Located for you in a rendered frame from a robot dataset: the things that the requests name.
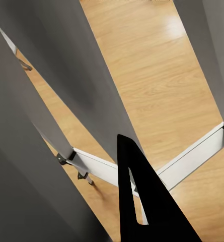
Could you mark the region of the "camera tripod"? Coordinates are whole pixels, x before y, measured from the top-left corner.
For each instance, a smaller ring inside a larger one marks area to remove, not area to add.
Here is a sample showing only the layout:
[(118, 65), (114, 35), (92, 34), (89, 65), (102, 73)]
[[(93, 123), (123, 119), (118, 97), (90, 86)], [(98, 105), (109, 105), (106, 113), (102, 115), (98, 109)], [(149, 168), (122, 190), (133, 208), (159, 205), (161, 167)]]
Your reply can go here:
[[(173, 2), (223, 122), (156, 172), (168, 192), (224, 148), (224, 0)], [(113, 242), (62, 166), (118, 187), (118, 134), (145, 154), (80, 0), (0, 0), (0, 28), (116, 163), (71, 146), (0, 32), (0, 242)]]

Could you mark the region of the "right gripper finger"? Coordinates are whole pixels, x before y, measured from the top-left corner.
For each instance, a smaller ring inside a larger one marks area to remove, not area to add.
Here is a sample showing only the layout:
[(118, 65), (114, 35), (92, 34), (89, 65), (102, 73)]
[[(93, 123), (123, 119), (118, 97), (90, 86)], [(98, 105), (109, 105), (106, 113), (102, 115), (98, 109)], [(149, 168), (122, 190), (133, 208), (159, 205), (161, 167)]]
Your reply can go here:
[[(202, 242), (133, 139), (117, 136), (121, 242)], [(137, 222), (131, 169), (148, 225)]]

